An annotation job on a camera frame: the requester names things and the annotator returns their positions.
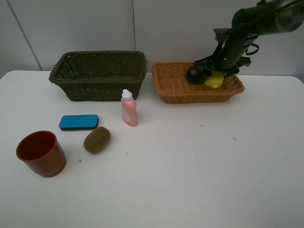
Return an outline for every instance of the wicker basket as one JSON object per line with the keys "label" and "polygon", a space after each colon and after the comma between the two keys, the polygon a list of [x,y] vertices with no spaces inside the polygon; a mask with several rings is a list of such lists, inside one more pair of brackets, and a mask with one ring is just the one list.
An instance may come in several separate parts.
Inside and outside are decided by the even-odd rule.
{"label": "wicker basket", "polygon": [[64,54],[49,80],[71,101],[120,101],[123,89],[136,99],[146,75],[137,51],[75,51]]}
{"label": "wicker basket", "polygon": [[224,79],[216,89],[204,83],[190,84],[186,71],[193,62],[159,62],[152,67],[154,88],[166,103],[223,102],[233,95],[242,93],[244,86],[236,75]]}

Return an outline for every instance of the wall seam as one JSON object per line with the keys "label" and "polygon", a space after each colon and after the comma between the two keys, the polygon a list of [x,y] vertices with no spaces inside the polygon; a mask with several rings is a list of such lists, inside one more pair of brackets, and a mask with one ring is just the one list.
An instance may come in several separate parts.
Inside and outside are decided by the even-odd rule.
{"label": "wall seam", "polygon": [[132,6],[133,6],[133,26],[134,26],[134,48],[136,51],[136,33],[135,33],[135,14],[134,14],[134,0],[132,0]]}
{"label": "wall seam", "polygon": [[25,41],[27,42],[30,51],[32,52],[32,55],[34,56],[34,59],[36,60],[39,69],[40,69],[40,70],[43,70],[42,67],[41,67],[41,65],[40,65],[40,63],[39,63],[39,61],[38,61],[38,59],[37,59],[37,56],[36,56],[34,50],[33,50],[32,46],[31,46],[31,44],[30,44],[30,42],[29,42],[29,39],[27,38],[27,36],[26,36],[26,34],[25,34],[25,32],[24,32],[24,30],[23,30],[21,24],[20,24],[20,21],[19,21],[17,15],[16,15],[16,13],[15,13],[13,7],[11,6],[9,0],[6,0],[6,3],[7,3],[7,5],[9,6],[9,9],[10,9],[11,13],[13,14],[13,17],[15,18],[15,21],[17,22],[17,24],[18,24],[18,26],[19,26],[19,29],[21,30],[21,33],[22,33],[22,35],[23,35]]}

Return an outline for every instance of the dark brown wicker basket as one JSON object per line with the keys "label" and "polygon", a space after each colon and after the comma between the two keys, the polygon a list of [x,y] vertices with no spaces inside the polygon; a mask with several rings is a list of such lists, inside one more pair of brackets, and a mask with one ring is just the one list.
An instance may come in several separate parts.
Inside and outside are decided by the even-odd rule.
{"label": "dark brown wicker basket", "polygon": [[71,101],[120,101],[123,89],[136,99],[146,65],[138,51],[74,51],[61,57],[49,80]]}

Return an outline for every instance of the cable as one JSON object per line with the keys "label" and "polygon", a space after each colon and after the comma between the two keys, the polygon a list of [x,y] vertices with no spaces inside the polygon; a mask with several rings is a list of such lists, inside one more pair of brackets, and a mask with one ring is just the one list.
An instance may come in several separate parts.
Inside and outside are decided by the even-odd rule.
{"label": "cable", "polygon": [[235,31],[235,30],[239,30],[239,29],[245,28],[245,27],[247,27],[247,26],[249,26],[249,25],[252,25],[252,24],[254,24],[254,23],[256,23],[256,22],[258,22],[258,21],[260,21],[260,20],[263,20],[263,19],[269,17],[269,16],[272,15],[272,14],[281,12],[282,10],[284,10],[284,9],[290,7],[290,6],[296,5],[296,4],[301,3],[301,2],[304,2],[304,0],[295,0],[295,1],[293,1],[293,2],[290,2],[290,3],[288,3],[288,4],[284,5],[284,6],[281,6],[281,7],[278,8],[278,9],[274,9],[273,11],[270,11],[269,13],[267,13],[267,14],[265,14],[265,15],[259,17],[259,18],[250,20],[250,21],[246,22],[245,24],[235,26],[234,28],[231,28],[231,29],[227,30],[225,33],[227,34],[227,33],[233,32],[233,31]]}

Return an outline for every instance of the red cup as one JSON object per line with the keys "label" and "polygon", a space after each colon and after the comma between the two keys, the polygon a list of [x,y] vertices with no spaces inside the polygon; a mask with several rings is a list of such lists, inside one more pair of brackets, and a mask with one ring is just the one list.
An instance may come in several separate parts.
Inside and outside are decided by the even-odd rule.
{"label": "red cup", "polygon": [[56,136],[49,131],[25,137],[16,150],[17,157],[41,177],[54,177],[66,166],[66,157]]}

